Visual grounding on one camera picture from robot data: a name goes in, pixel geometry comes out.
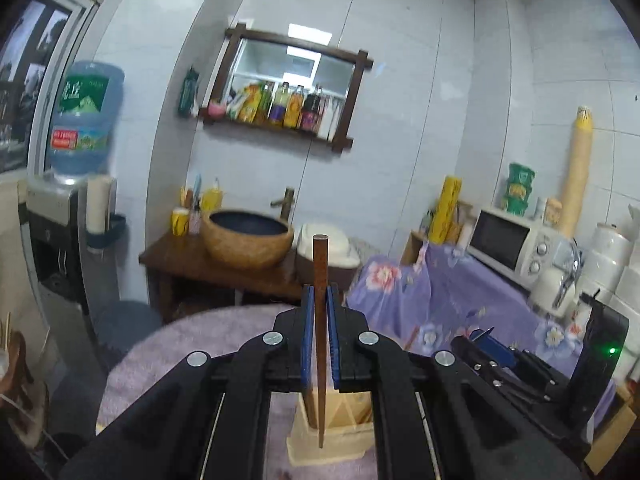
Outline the wooden framed mirror shelf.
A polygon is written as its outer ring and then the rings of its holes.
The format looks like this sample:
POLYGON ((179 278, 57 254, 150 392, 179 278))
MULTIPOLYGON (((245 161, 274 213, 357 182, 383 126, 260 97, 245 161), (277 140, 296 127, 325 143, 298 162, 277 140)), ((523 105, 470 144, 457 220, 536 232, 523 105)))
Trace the wooden framed mirror shelf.
POLYGON ((331 47, 299 36, 292 25, 287 35, 251 29, 244 24, 224 32, 227 47, 209 99, 198 112, 206 124, 230 122, 326 144, 334 153, 352 148, 348 130, 363 75, 373 60, 365 50, 331 47), (316 133, 285 128, 288 97, 301 84, 306 96, 321 88, 316 133))

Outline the white microwave oven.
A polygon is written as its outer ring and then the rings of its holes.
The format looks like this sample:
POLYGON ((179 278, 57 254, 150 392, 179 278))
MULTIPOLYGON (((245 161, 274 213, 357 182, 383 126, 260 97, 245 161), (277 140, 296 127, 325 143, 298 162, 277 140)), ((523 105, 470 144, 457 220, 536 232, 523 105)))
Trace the white microwave oven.
POLYGON ((575 241, 551 226, 491 207, 478 213, 466 251, 526 290, 554 264, 568 270, 579 254, 575 241))

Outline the blue water jug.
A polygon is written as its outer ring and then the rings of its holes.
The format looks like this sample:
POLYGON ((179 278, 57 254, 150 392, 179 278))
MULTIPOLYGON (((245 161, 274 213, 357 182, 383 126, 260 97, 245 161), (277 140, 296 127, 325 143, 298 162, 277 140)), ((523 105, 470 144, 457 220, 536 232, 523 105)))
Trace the blue water jug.
POLYGON ((58 178, 77 179, 105 170, 124 82, 124 71, 113 64, 72 65, 56 100, 47 149, 48 164, 58 178))

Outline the orange sauce bottle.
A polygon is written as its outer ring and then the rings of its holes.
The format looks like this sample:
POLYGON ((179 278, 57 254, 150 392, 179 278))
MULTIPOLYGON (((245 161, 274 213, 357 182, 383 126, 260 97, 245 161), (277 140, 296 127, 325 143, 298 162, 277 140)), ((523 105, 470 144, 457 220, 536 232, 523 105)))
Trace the orange sauce bottle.
POLYGON ((283 117, 283 125, 285 128, 296 129, 299 123, 299 116, 302 112, 305 93, 304 87, 299 84, 288 97, 288 104, 283 117))

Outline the yellow soap bottle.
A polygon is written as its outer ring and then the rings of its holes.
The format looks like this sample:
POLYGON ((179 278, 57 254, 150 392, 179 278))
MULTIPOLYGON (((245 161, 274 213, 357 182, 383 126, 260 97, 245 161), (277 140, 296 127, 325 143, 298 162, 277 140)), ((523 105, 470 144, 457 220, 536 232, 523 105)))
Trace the yellow soap bottle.
POLYGON ((214 185, 202 193, 200 199, 201 212, 210 214, 211 212, 221 208, 224 199, 224 191, 220 187, 219 180, 216 179, 214 185))

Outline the yellow mug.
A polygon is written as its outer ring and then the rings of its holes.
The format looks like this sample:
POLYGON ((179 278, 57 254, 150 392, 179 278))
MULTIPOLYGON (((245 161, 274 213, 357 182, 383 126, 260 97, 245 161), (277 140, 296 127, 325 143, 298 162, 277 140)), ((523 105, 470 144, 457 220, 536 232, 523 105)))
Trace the yellow mug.
POLYGON ((175 236, 186 236, 189 233, 191 213, 189 209, 176 207, 171 211, 170 230, 175 236))

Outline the dark wooden side table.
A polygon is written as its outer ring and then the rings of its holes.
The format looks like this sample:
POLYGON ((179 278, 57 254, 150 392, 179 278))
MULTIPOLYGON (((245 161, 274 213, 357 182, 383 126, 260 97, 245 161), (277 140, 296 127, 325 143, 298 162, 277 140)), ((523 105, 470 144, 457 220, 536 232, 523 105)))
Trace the dark wooden side table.
POLYGON ((295 254, 289 252, 276 266, 262 270, 238 270, 212 258, 201 237, 164 234, 139 255, 150 285, 152 306, 169 323, 179 304, 192 289, 203 285, 277 298, 297 306, 303 285, 297 281, 295 254))

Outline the cream plastic utensil holder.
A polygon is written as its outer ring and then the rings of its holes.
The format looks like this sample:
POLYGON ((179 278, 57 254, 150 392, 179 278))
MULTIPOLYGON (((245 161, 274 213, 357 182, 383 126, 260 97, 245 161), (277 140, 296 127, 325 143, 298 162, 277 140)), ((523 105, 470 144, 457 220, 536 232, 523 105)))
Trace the cream plastic utensil holder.
POLYGON ((298 396, 294 422, 286 438, 288 459, 294 467, 322 466, 360 460, 374 447, 371 395, 367 392, 326 393, 326 430, 319 446, 319 430, 312 426, 304 397, 298 396))

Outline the dark sauce bottle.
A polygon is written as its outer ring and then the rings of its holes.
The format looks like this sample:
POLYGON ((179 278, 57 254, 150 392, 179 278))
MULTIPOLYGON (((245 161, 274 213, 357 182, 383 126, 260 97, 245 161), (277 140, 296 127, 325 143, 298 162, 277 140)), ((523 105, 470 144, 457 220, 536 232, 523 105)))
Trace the dark sauce bottle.
POLYGON ((300 112, 300 130, 312 133, 317 132, 321 101, 322 95, 320 87, 314 88, 314 91, 311 91, 308 96, 306 96, 302 111, 300 112))

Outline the white electric kettle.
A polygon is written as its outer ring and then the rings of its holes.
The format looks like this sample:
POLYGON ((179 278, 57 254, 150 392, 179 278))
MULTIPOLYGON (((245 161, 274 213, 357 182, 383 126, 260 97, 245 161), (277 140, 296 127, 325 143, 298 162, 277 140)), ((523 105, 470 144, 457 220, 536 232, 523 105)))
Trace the white electric kettle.
POLYGON ((559 245, 530 291, 529 307, 547 318, 562 318, 575 299, 580 272, 582 253, 577 245, 559 245))

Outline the brown chopstick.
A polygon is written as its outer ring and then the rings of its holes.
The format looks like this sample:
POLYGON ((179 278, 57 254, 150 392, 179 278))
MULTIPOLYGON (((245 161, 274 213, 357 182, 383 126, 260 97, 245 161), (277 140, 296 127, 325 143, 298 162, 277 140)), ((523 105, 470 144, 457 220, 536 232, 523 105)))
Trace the brown chopstick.
POLYGON ((328 248, 326 234, 314 234, 314 329, 316 330, 318 445, 323 448, 326 432, 326 289, 328 288, 328 248))

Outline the water dispenser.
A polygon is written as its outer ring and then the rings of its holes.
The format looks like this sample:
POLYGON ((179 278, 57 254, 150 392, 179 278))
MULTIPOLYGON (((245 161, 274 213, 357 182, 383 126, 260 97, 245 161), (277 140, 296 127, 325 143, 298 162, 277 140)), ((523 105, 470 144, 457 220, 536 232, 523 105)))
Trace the water dispenser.
POLYGON ((115 212, 117 182, 112 184, 107 229, 86 230, 87 182, 97 174, 60 179, 52 172, 26 180, 26 226, 37 284, 47 295, 47 320, 77 314, 85 331, 96 336, 96 323, 118 303, 115 245, 126 219, 115 212))

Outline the yellow roll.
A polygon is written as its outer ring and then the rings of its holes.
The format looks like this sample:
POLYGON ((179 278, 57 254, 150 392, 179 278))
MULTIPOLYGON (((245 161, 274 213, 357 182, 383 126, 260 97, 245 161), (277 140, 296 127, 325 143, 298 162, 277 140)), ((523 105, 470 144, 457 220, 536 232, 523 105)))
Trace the yellow roll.
POLYGON ((446 240, 461 188, 462 180, 460 178, 455 176, 447 176, 445 178, 430 229, 428 230, 428 240, 431 243, 442 244, 446 240))

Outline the wooden faucet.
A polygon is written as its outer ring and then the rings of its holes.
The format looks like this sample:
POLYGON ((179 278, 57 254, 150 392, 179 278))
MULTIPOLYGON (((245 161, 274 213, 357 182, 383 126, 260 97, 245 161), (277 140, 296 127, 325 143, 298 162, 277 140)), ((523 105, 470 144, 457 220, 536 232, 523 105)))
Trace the wooden faucet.
POLYGON ((280 208, 279 217, 284 222, 289 222, 291 217, 291 210, 295 203, 295 190, 294 188, 286 188, 284 195, 277 200, 270 202, 271 208, 280 208))

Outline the purple striped tablecloth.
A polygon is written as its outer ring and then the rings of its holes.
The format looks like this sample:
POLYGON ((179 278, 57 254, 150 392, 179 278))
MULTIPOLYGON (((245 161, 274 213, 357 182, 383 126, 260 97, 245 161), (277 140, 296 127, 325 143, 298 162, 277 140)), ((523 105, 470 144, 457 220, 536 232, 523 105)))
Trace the purple striped tablecloth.
MULTIPOLYGON (((135 344, 110 371, 96 418, 101 432, 143 393, 191 354, 192 365, 200 367, 206 358, 235 352, 248 340, 269 332, 277 315, 288 304, 226 307, 180 318, 135 344)), ((294 466, 288 459, 286 437, 296 412, 295 393, 271 396, 264 477, 266 479, 375 479, 375 452, 358 460, 326 465, 294 466)))

